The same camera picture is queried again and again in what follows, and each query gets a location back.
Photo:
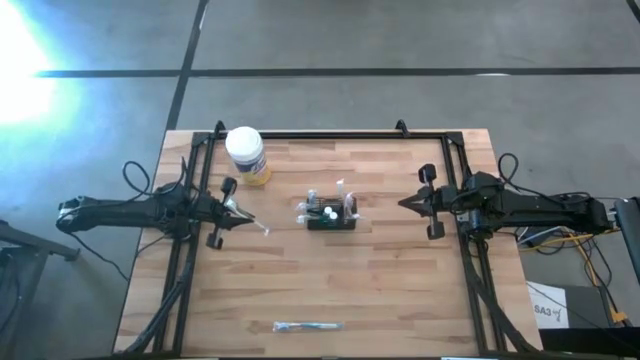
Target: cable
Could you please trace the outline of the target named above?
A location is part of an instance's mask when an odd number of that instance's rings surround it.
[[[11,262],[14,262],[14,258],[13,256],[11,256],[10,254],[7,254],[7,256],[9,258],[11,258]],[[9,315],[7,315],[7,318],[2,322],[2,325],[0,325],[0,335],[2,335],[2,333],[4,332],[5,328],[7,327],[7,325],[9,325],[9,322],[11,321],[11,318],[13,318],[13,315],[16,312],[16,309],[18,308],[18,303],[20,302],[20,279],[18,278],[18,271],[17,269],[14,269],[13,272],[13,278],[14,278],[14,283],[15,283],[15,287],[16,287],[16,299],[13,302],[13,306],[11,307],[11,310],[9,311]]]
[[[477,242],[476,242],[475,240],[469,240],[469,241],[467,242],[467,246],[469,246],[469,244],[471,244],[471,243],[473,243],[473,244],[477,244]],[[488,252],[489,252],[489,243],[487,243],[486,241],[484,241],[484,242],[482,242],[482,244],[483,244],[483,245],[482,245],[482,247],[484,248],[484,252],[488,253]],[[474,253],[472,253],[472,252],[471,252],[471,248],[469,248],[469,255],[471,255],[471,257],[474,257],[474,258],[477,258],[477,257],[478,257],[478,255],[477,255],[477,254],[474,254]]]
[[[593,286],[598,286],[598,281],[600,281],[600,283],[602,284],[602,287],[604,288],[605,293],[607,294],[607,297],[609,298],[609,301],[610,301],[609,311],[611,312],[611,318],[613,319],[613,321],[615,323],[622,323],[624,326],[630,326],[630,322],[628,321],[627,314],[618,310],[618,305],[616,304],[615,300],[613,299],[613,295],[609,290],[609,286],[611,285],[611,281],[613,280],[613,272],[611,271],[611,267],[609,267],[609,263],[604,258],[604,254],[602,254],[602,251],[600,251],[600,248],[598,247],[598,243],[593,239],[589,239],[589,240],[593,242],[593,245],[591,246],[590,249],[585,250],[582,246],[578,248],[578,251],[580,252],[580,254],[585,260],[583,265],[584,272],[585,274],[587,274],[587,277],[593,283]],[[609,272],[608,280],[606,282],[602,279],[600,274],[598,274],[598,272],[595,269],[595,266],[593,265],[593,262],[591,261],[591,252],[593,249],[596,249],[596,251],[600,253],[600,257],[602,258],[603,263],[605,264],[607,271]]]
[[[131,180],[129,179],[129,175],[127,174],[127,169],[129,168],[129,166],[135,166],[136,168],[138,168],[140,170],[140,172],[142,173],[142,176],[145,179],[145,185],[144,185],[144,189],[140,189],[139,187],[137,187],[136,185],[134,185]],[[124,205],[124,204],[128,204],[130,202],[133,202],[135,200],[137,200],[138,198],[140,198],[142,195],[147,195],[147,196],[157,196],[157,195],[163,195],[163,194],[167,194],[173,190],[175,190],[178,185],[182,182],[182,180],[184,179],[185,173],[187,171],[187,165],[184,161],[184,158],[181,158],[181,171],[180,171],[180,177],[178,178],[178,181],[176,181],[173,186],[169,189],[163,190],[161,192],[157,192],[157,193],[150,193],[148,192],[149,188],[151,187],[151,178],[149,177],[149,173],[147,173],[147,171],[142,167],[142,165],[140,165],[140,163],[138,163],[137,161],[132,161],[129,160],[127,162],[124,163],[124,165],[122,165],[122,177],[124,178],[124,181],[127,183],[127,185],[129,185],[129,187],[131,187],[133,190],[137,191],[138,193],[134,196],[132,196],[131,198],[124,200],[122,202],[116,202],[113,204],[99,204],[99,205],[85,205],[85,206],[81,206],[81,207],[77,207],[75,209],[72,209],[70,211],[68,211],[67,213],[65,213],[64,215],[60,216],[57,220],[56,220],[56,225],[58,225],[60,222],[62,222],[65,218],[76,214],[80,209],[86,209],[88,207],[110,207],[110,206],[120,206],[120,205]],[[122,271],[122,269],[120,269],[120,267],[118,266],[118,264],[116,264],[115,262],[113,262],[112,260],[106,259],[104,256],[100,255],[97,251],[93,250],[91,247],[89,247],[89,245],[87,245],[86,243],[84,243],[82,240],[80,240],[80,238],[70,232],[65,232],[63,231],[63,233],[71,236],[72,238],[74,238],[77,242],[80,243],[80,245],[82,245],[85,249],[87,249],[90,253],[94,254],[95,256],[97,256],[100,260],[113,265],[113,267],[116,268],[116,270],[118,271],[118,273],[120,274],[120,276],[127,282],[129,282],[129,278],[124,274],[124,272]]]
[[[98,253],[97,251],[93,250],[92,248],[89,247],[89,245],[85,244],[82,240],[80,240],[80,238],[75,235],[74,233],[68,233],[65,232],[65,234],[71,236],[72,238],[74,238],[77,242],[80,243],[80,245],[82,245],[82,247],[84,247],[85,249],[87,249],[90,253],[92,253],[93,255],[97,256],[98,259],[113,265],[114,268],[116,268],[116,270],[118,270],[118,273],[120,274],[120,276],[124,279],[124,281],[129,282],[129,278],[124,274],[124,272],[122,272],[122,269],[120,269],[120,266],[118,266],[118,264],[116,264],[115,262],[105,258],[104,256],[100,255],[100,253]]]
[[[580,244],[581,244],[581,245],[587,245],[587,242],[588,242],[588,241],[589,241],[589,239],[584,240],[584,241],[580,242]],[[569,245],[567,245],[567,243],[566,243],[566,242],[563,242],[563,244],[565,244],[564,249],[575,249],[575,248],[577,248],[577,247],[578,247],[578,246],[576,246],[575,244],[569,244]],[[541,246],[542,246],[543,248],[547,248],[547,249],[553,249],[553,248],[555,248],[554,246],[546,246],[546,245],[541,245]]]
[[[499,185],[484,185],[484,186],[480,186],[477,189],[465,191],[463,193],[460,193],[460,194],[456,195],[451,200],[451,203],[449,204],[449,212],[451,214],[453,214],[453,215],[460,215],[460,214],[464,213],[466,210],[461,210],[461,211],[458,210],[458,211],[456,211],[456,210],[453,209],[453,205],[455,205],[456,203],[460,202],[460,200],[464,199],[465,197],[472,196],[472,195],[475,195],[475,194],[479,193],[480,190],[488,189],[488,188],[492,188],[492,187],[499,187]]]
[[[607,334],[607,336],[609,336],[610,338],[612,338],[613,340],[617,341],[618,343],[624,345],[625,347],[633,350],[638,356],[640,356],[640,351],[638,349],[636,349],[634,346],[632,346],[631,344],[627,343],[626,341],[618,338],[615,335],[610,334],[608,331],[606,331],[605,329],[601,328],[600,326],[598,326],[597,324],[594,324],[591,320],[587,319],[586,317],[582,316],[581,314],[579,314],[578,312],[569,309],[567,306],[557,302],[555,299],[553,299],[552,297],[550,297],[549,295],[545,294],[544,292],[536,289],[534,286],[531,286],[531,284],[527,283],[527,286],[529,286],[530,288],[532,288],[533,290],[535,290],[536,292],[538,292],[540,295],[546,297],[547,299],[551,300],[552,302],[554,302],[556,305],[559,305],[563,308],[565,308],[568,312],[572,313],[573,315],[579,317],[580,319],[584,320],[585,322],[587,322],[589,325],[593,326],[594,328],[600,329],[602,330],[605,334]]]
[[[183,157],[181,157],[180,159],[181,159],[180,177],[178,178],[178,181],[176,181],[173,184],[173,186],[170,187],[169,189],[166,189],[166,190],[163,190],[163,191],[160,191],[160,192],[156,192],[156,193],[148,192],[149,186],[151,184],[151,178],[149,177],[149,173],[147,173],[147,171],[137,161],[129,160],[129,161],[125,162],[124,165],[122,165],[122,178],[127,183],[127,185],[129,185],[130,188],[132,188],[133,190],[138,192],[138,195],[137,195],[138,197],[142,196],[142,195],[147,195],[147,196],[165,195],[165,194],[168,194],[168,193],[172,192],[173,190],[175,190],[178,187],[178,185],[180,185],[180,183],[182,182],[182,179],[184,179],[184,175],[187,172],[187,163],[184,161]],[[144,187],[144,190],[138,188],[129,179],[129,175],[127,175],[127,169],[129,168],[130,165],[135,166],[142,173],[142,176],[144,177],[145,183],[146,183],[146,186]]]
[[[510,157],[511,159],[513,159],[514,161],[514,166],[513,166],[513,170],[511,170],[511,174],[509,174],[509,176],[506,176],[504,174],[504,171],[502,170],[502,161],[507,158]],[[554,202],[556,204],[559,205],[568,205],[568,204],[577,204],[583,201],[587,201],[591,198],[591,195],[587,192],[584,191],[577,191],[577,192],[568,192],[568,193],[561,193],[561,194],[556,194],[553,196],[577,196],[577,195],[582,195],[581,199],[578,199],[576,201],[560,201],[557,199],[552,198],[549,195],[545,195],[539,191],[536,190],[532,190],[529,188],[526,188],[524,186],[520,186],[520,185],[516,185],[513,183],[513,177],[516,175],[516,172],[518,171],[518,167],[520,167],[520,160],[518,160],[518,157],[515,156],[512,153],[504,153],[500,156],[500,158],[498,158],[498,173],[500,174],[500,178],[502,178],[502,180],[504,180],[505,184],[509,184],[511,185],[513,188],[515,188],[516,190],[522,192],[522,191],[526,191],[532,194],[536,194],[544,199],[547,199],[551,202]]]
[[[138,250],[138,251],[136,252],[136,257],[140,256],[140,253],[141,253],[141,252],[143,252],[146,248],[148,248],[148,247],[150,247],[150,246],[152,246],[152,245],[156,244],[158,241],[160,241],[160,240],[162,240],[162,239],[164,239],[164,238],[166,238],[166,237],[167,237],[167,235],[166,235],[166,234],[164,234],[164,235],[160,236],[159,238],[157,238],[157,239],[153,240],[152,242],[148,243],[147,245],[143,246],[140,250]]]
[[[555,255],[555,254],[559,253],[560,251],[562,251],[562,249],[564,249],[564,246],[565,246],[565,245],[566,245],[566,243],[565,243],[565,242],[562,242],[562,243],[560,244],[560,246],[554,247],[554,249],[553,249],[553,250],[551,250],[551,251],[549,251],[549,252],[542,251],[542,250],[540,250],[540,249],[536,249],[536,252],[537,252],[538,254],[541,254],[541,255],[551,256],[551,255]]]
[[[565,242],[565,241],[573,241],[573,240],[581,240],[581,239],[587,239],[592,237],[592,234],[587,234],[587,235],[579,235],[579,236],[570,236],[570,237],[566,237],[566,238],[561,238],[561,239],[554,239],[554,240],[548,240],[543,242],[540,245],[528,248],[528,249],[520,249],[520,252],[529,252],[529,251],[535,251],[537,249],[540,249],[542,247],[551,245],[551,244],[556,244],[556,243],[560,243],[560,242]]]

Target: concrete floor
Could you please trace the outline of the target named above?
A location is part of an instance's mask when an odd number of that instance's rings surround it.
[[[9,1],[0,111],[0,218],[68,245],[57,204],[132,194],[122,164],[153,172],[177,79],[30,79],[17,69],[179,69],[197,0]],[[194,68],[640,66],[640,24],[600,0],[211,0]],[[489,128],[520,157],[516,181],[554,193],[633,196],[639,76],[191,79],[178,129]],[[139,230],[81,234],[129,272]],[[621,237],[599,241],[618,305],[640,323]],[[588,285],[575,251],[523,255],[530,280]],[[18,358],[110,352],[126,285],[83,253],[51,258]]]

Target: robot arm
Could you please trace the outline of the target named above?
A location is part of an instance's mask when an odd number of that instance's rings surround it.
[[[524,195],[505,189],[502,180],[484,172],[469,176],[461,189],[454,186],[434,189],[436,174],[432,164],[422,167],[419,175],[426,185],[399,205],[431,217],[427,232],[431,240],[444,236],[444,226],[438,221],[441,212],[466,213],[467,234],[482,239],[491,238],[502,227],[566,226],[591,234],[613,228],[604,204],[582,194]]]
[[[190,235],[190,222],[203,221],[216,225],[215,235],[207,245],[220,249],[221,229],[231,230],[255,222],[253,215],[238,212],[231,198],[236,187],[235,179],[226,178],[221,188],[224,194],[222,201],[209,194],[198,194],[191,199],[189,191],[175,183],[159,187],[152,196],[138,201],[79,196],[60,204],[56,226],[66,233],[86,231],[96,226],[156,228],[174,239],[185,239]]]

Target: black cable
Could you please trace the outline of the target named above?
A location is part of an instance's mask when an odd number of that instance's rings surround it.
[[[551,256],[551,255],[555,255],[555,254],[559,253],[560,251],[562,251],[562,249],[564,249],[564,247],[565,247],[565,243],[562,242],[560,244],[560,246],[544,246],[544,247],[545,248],[553,248],[553,250],[551,250],[549,252],[546,252],[546,251],[542,251],[540,249],[536,249],[536,252],[538,254],[541,254],[541,255]]]
[[[480,192],[480,190],[488,189],[488,188],[492,188],[492,187],[498,187],[498,186],[499,186],[499,185],[484,185],[484,186],[481,186],[481,187],[479,187],[479,188],[477,188],[477,189],[469,190],[469,191],[465,191],[465,192],[463,192],[463,193],[460,193],[460,194],[456,195],[456,196],[451,200],[451,203],[449,204],[449,212],[450,212],[451,214],[453,214],[453,215],[460,215],[460,214],[464,213],[466,210],[454,210],[454,209],[453,209],[453,206],[454,206],[455,204],[457,204],[458,202],[460,202],[460,201],[461,201],[462,199],[464,199],[465,197],[473,196],[473,195],[475,195],[475,194],[479,193],[479,192]]]
[[[9,258],[11,258],[11,262],[15,261],[13,259],[13,256],[11,256],[9,254],[7,254],[7,256]],[[4,330],[7,327],[7,325],[9,325],[9,322],[11,321],[11,318],[13,318],[13,315],[15,314],[16,309],[18,308],[18,303],[20,302],[20,279],[18,278],[17,265],[14,264],[14,267],[16,267],[16,269],[14,269],[14,272],[13,272],[13,278],[14,278],[14,283],[15,283],[15,287],[16,287],[16,299],[14,300],[13,306],[11,307],[11,310],[9,311],[9,315],[7,315],[7,318],[2,322],[2,325],[0,326],[0,335],[2,335],[2,333],[4,332]]]
[[[116,270],[118,270],[118,273],[120,274],[120,276],[122,276],[122,278],[126,281],[129,282],[129,278],[124,274],[124,272],[122,272],[122,269],[120,269],[120,266],[118,266],[118,264],[116,264],[115,262],[105,258],[104,256],[100,255],[100,253],[98,253],[97,251],[93,250],[92,248],[89,247],[89,245],[85,244],[82,240],[80,240],[80,238],[78,236],[76,236],[74,233],[68,233],[65,232],[65,234],[71,236],[72,238],[74,238],[77,242],[80,243],[80,245],[82,245],[82,247],[84,247],[85,249],[87,249],[87,251],[89,251],[90,253],[92,253],[93,255],[97,256],[98,259],[113,265],[114,268],[116,268]]]
[[[609,276],[608,276],[608,279],[607,279],[607,286],[610,286],[611,282],[613,281],[613,271],[611,271],[611,266],[609,266],[609,262],[604,257],[604,254],[600,250],[600,247],[598,246],[598,243],[595,240],[593,240],[593,248],[596,249],[596,251],[600,255],[600,259],[602,259],[602,263],[607,268],[607,272],[609,273]]]
[[[142,173],[142,176],[145,179],[145,186],[144,189],[140,189],[139,187],[137,187],[136,185],[134,185],[131,180],[129,179],[129,176],[127,174],[127,169],[130,165],[135,166],[136,168],[138,168],[140,170],[140,172]],[[80,209],[86,209],[88,207],[109,207],[109,206],[120,206],[120,205],[124,205],[124,204],[128,204],[130,202],[133,202],[135,200],[137,200],[138,198],[140,198],[142,195],[147,195],[147,196],[157,196],[157,195],[163,195],[163,194],[167,194],[173,190],[176,189],[176,187],[178,187],[178,185],[182,182],[182,180],[184,179],[185,173],[187,170],[187,165],[184,161],[184,158],[181,158],[181,171],[180,171],[180,177],[178,178],[178,181],[176,181],[173,186],[169,189],[163,190],[162,192],[157,192],[157,193],[150,193],[148,192],[149,188],[151,187],[151,178],[149,177],[149,173],[147,173],[147,171],[142,167],[142,165],[140,165],[140,163],[138,163],[137,161],[127,161],[124,163],[124,165],[122,166],[122,177],[124,178],[124,181],[127,183],[127,185],[129,185],[129,187],[131,187],[133,190],[137,191],[138,193],[134,196],[132,196],[131,198],[124,200],[122,202],[116,202],[113,204],[100,204],[100,205],[85,205],[85,206],[81,206],[75,209],[72,209],[70,211],[68,211],[67,213],[65,213],[64,215],[60,216],[57,220],[56,220],[56,225],[59,224],[60,222],[62,222],[65,218],[76,214],[78,211],[80,211]],[[113,262],[112,260],[106,259],[105,257],[103,257],[102,255],[100,255],[97,251],[93,250],[91,247],[89,247],[86,243],[84,243],[82,240],[80,240],[80,238],[70,232],[65,232],[63,231],[63,233],[71,236],[72,238],[74,238],[77,242],[80,243],[80,245],[82,245],[85,249],[87,249],[90,253],[94,254],[95,256],[97,256],[100,260],[113,265],[116,270],[118,270],[118,273],[120,274],[120,276],[127,282],[129,282],[129,278],[124,274],[124,272],[122,271],[122,269],[120,269],[120,267],[118,266],[118,264],[116,264],[115,262]]]
[[[149,192],[149,186],[151,184],[151,178],[149,177],[149,173],[147,173],[147,171],[142,167],[142,165],[140,165],[139,162],[137,161],[133,161],[133,160],[129,160],[127,162],[124,163],[124,165],[122,165],[122,178],[124,179],[124,181],[127,183],[127,185],[129,185],[130,188],[132,188],[133,190],[138,192],[137,196],[142,196],[142,195],[147,195],[147,196],[156,196],[156,195],[165,195],[168,194],[170,192],[172,192],[173,190],[175,190],[178,185],[180,185],[180,183],[182,182],[182,180],[184,179],[184,175],[187,172],[187,163],[184,161],[184,158],[180,158],[181,159],[181,164],[180,164],[180,177],[178,178],[178,180],[173,184],[172,187],[170,187],[169,189],[160,191],[160,192]],[[129,168],[130,165],[135,166],[136,168],[138,168],[138,170],[140,170],[140,172],[142,173],[142,176],[145,179],[145,183],[147,184],[144,189],[140,189],[138,188],[136,185],[133,184],[133,182],[131,182],[131,180],[129,179],[129,175],[127,174],[127,169]]]
[[[511,173],[509,174],[509,176],[506,176],[504,174],[503,169],[502,169],[502,161],[504,161],[504,159],[507,158],[507,157],[513,159],[513,161],[514,161],[513,170],[511,170]],[[526,191],[526,192],[529,192],[529,193],[532,193],[532,194],[536,194],[536,195],[538,195],[538,196],[540,196],[540,197],[542,197],[542,198],[544,198],[546,200],[549,200],[549,201],[554,202],[554,203],[559,204],[559,205],[576,204],[576,203],[580,203],[580,202],[583,202],[583,201],[587,201],[587,200],[589,200],[591,198],[591,195],[589,193],[587,193],[587,192],[584,192],[584,191],[568,192],[568,193],[561,193],[561,194],[553,195],[553,196],[572,196],[572,195],[576,196],[576,195],[582,195],[582,198],[578,199],[576,201],[561,201],[561,200],[554,199],[553,197],[551,197],[549,195],[546,195],[546,194],[543,194],[543,193],[541,193],[539,191],[532,190],[532,189],[526,188],[524,186],[516,185],[516,184],[513,183],[513,177],[516,175],[516,172],[518,171],[518,167],[520,167],[520,160],[518,160],[518,157],[515,156],[512,153],[504,153],[504,154],[500,155],[500,158],[498,158],[498,173],[500,174],[500,178],[505,182],[505,184],[511,185],[513,188],[515,188],[516,190],[518,190],[520,192]]]
[[[475,240],[469,240],[469,241],[467,242],[467,246],[469,246],[469,244],[471,244],[471,243],[473,243],[473,244],[477,244],[477,242],[476,242]],[[488,252],[489,252],[489,243],[487,243],[486,241],[483,241],[483,242],[482,242],[482,247],[484,248],[484,252],[486,252],[486,253],[488,253]],[[471,257],[474,257],[474,258],[477,258],[477,257],[478,257],[478,255],[477,255],[477,254],[474,254],[474,253],[472,253],[472,252],[471,252],[471,248],[469,248],[469,255],[471,255]]]
[[[164,239],[164,238],[166,238],[166,237],[167,237],[167,235],[166,235],[166,234],[165,234],[165,235],[162,235],[162,236],[160,236],[159,238],[157,238],[157,239],[153,240],[152,242],[148,243],[147,245],[143,246],[140,250],[138,250],[138,251],[136,252],[136,257],[140,256],[140,253],[141,253],[141,252],[143,252],[146,248],[148,248],[148,247],[150,247],[150,246],[152,246],[152,245],[156,244],[158,241],[160,241],[160,240],[162,240],[162,239]]]
[[[607,268],[607,272],[609,273],[608,279],[605,282],[602,277],[600,276],[600,274],[598,273],[598,271],[596,270],[595,265],[593,264],[593,262],[591,261],[591,254],[592,254],[592,250],[596,249],[596,251],[598,251],[600,258],[602,259],[602,262],[605,264],[605,267]],[[609,286],[611,285],[611,282],[613,281],[613,272],[611,271],[611,267],[609,266],[609,263],[607,262],[607,260],[604,257],[604,254],[602,253],[602,251],[600,250],[600,247],[598,246],[598,243],[593,240],[592,241],[592,245],[590,249],[584,249],[585,253],[587,253],[587,260],[585,260],[584,265],[583,265],[583,269],[585,274],[587,275],[587,278],[589,277],[589,272],[587,270],[587,264],[590,263],[591,267],[593,268],[593,274],[596,276],[596,278],[598,279],[598,281],[600,281],[600,283],[602,284],[602,287],[604,288],[605,293],[607,294],[607,297],[609,298],[609,302],[611,303],[611,307],[613,308],[613,310],[615,312],[619,312],[618,311],[618,305],[616,304],[616,301],[613,299],[613,295],[611,294],[611,291],[609,290]],[[630,322],[625,320],[622,322],[622,324],[624,326],[631,326]]]
[[[580,313],[569,309],[566,305],[563,305],[559,302],[557,302],[555,299],[553,299],[552,297],[550,297],[549,295],[545,294],[544,292],[536,289],[534,286],[531,286],[531,284],[527,283],[527,286],[529,286],[530,288],[532,288],[533,290],[535,290],[536,292],[538,292],[540,295],[546,297],[547,299],[551,300],[552,302],[554,302],[556,305],[559,305],[563,308],[565,308],[568,312],[572,313],[573,315],[579,317],[580,319],[582,319],[583,321],[585,321],[586,323],[588,323],[589,325],[593,326],[594,328],[600,329],[602,330],[602,332],[604,332],[605,334],[607,334],[607,336],[609,336],[610,338],[612,338],[613,340],[617,341],[618,343],[624,345],[625,347],[633,350],[637,356],[640,356],[640,351],[638,349],[636,349],[633,345],[627,343],[626,341],[618,338],[615,335],[610,334],[608,331],[606,331],[605,329],[601,328],[600,326],[598,326],[597,324],[593,323],[591,320],[587,319],[586,317],[582,316]]]

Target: butcher block tabletop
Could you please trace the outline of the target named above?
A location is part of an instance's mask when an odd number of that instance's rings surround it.
[[[497,175],[488,131],[461,131],[472,171]],[[167,132],[156,186],[179,177],[192,135]],[[224,232],[224,247],[216,251],[204,244],[213,227],[203,224],[182,356],[477,355],[453,217],[443,215],[446,236],[429,241],[428,220],[397,205],[421,187],[417,170],[425,163],[436,165],[435,186],[446,183],[438,140],[265,140],[264,145],[271,179],[250,187],[242,183],[224,142],[216,142],[211,193],[219,197],[223,178],[235,177],[238,204],[271,232],[265,237],[253,224],[237,227]],[[296,223],[295,207],[307,191],[335,196],[340,179],[358,201],[362,218],[356,229],[310,232]],[[145,229],[140,247],[161,235]],[[496,234],[489,245],[500,305],[540,348],[516,244]],[[114,350],[130,345],[158,309],[170,249],[170,240],[163,240],[135,260]],[[491,343],[490,321],[483,313]],[[274,333],[274,321],[340,322],[344,328]]]

